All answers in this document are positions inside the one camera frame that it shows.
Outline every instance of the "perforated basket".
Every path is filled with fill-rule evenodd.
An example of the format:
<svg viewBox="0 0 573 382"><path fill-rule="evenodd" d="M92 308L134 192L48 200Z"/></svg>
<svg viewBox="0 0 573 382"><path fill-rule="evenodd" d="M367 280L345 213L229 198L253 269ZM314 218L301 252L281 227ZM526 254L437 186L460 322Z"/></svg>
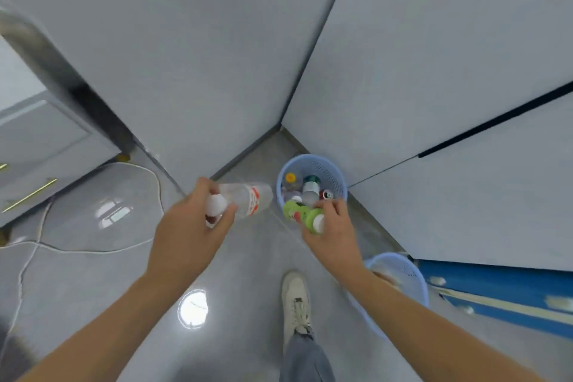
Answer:
<svg viewBox="0 0 573 382"><path fill-rule="evenodd" d="M425 307L430 306L430 299L428 297L428 286L422 273L419 269L408 260L406 257L395 252L385 252L384 254L377 255L369 260L364 261L364 265L369 270L374 270L377 267L382 268L385 272L395 277L400 282L402 292L409 298L418 301ZM370 329L382 338L388 338L383 333L382 329L370 318L366 310L357 302L357 300L349 293L346 292L350 303L362 314Z"/></svg>
<svg viewBox="0 0 573 382"><path fill-rule="evenodd" d="M324 157L314 154L301 154L290 159L281 169L277 178L277 202L281 210L285 205L281 196L281 184L285 174L293 172L296 176L304 178L316 175L320 178L320 189L330 189L336 198L348 198L346 182L340 170L334 163Z"/></svg>

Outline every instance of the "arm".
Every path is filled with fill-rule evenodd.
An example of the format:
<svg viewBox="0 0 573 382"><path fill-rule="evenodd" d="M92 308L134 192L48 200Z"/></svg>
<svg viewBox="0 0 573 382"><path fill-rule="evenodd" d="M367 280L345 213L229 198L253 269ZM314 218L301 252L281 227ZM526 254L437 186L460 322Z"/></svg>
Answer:
<svg viewBox="0 0 573 382"><path fill-rule="evenodd" d="M324 234L303 228L303 239L425 382L542 380L373 275L362 264L345 202L325 201L321 207Z"/></svg>
<svg viewBox="0 0 573 382"><path fill-rule="evenodd" d="M157 226L146 272L106 311L68 338L19 382L113 381L147 334L205 270L233 224L231 205L210 229L205 201L218 186L206 178Z"/></svg>

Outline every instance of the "blue jeans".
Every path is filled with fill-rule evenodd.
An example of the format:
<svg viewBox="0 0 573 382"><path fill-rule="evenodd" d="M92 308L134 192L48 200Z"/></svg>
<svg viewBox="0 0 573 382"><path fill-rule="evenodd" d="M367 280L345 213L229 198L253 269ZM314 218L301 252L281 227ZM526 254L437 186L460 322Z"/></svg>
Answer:
<svg viewBox="0 0 573 382"><path fill-rule="evenodd" d="M332 367L324 350L309 334L295 334L290 338L281 366L279 382L335 382Z"/></svg>

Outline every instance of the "yellow bottle cap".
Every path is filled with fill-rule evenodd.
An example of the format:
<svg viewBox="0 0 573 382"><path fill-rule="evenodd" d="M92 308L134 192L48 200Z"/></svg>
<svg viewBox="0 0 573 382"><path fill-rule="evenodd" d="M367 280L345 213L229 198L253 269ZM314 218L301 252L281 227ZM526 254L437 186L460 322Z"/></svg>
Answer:
<svg viewBox="0 0 573 382"><path fill-rule="evenodd" d="M296 182L296 175L293 174L292 172L289 172L288 174L285 175L285 182L287 183Z"/></svg>

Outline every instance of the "shoelace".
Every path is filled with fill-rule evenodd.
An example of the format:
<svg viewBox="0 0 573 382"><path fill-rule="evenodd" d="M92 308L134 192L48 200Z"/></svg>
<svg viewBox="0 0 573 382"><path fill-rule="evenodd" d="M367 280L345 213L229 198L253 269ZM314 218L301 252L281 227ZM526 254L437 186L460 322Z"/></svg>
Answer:
<svg viewBox="0 0 573 382"><path fill-rule="evenodd" d="M296 327L295 331L299 334L309 334L310 326L308 324L308 314L306 313L306 308L302 299L295 299L295 320Z"/></svg>

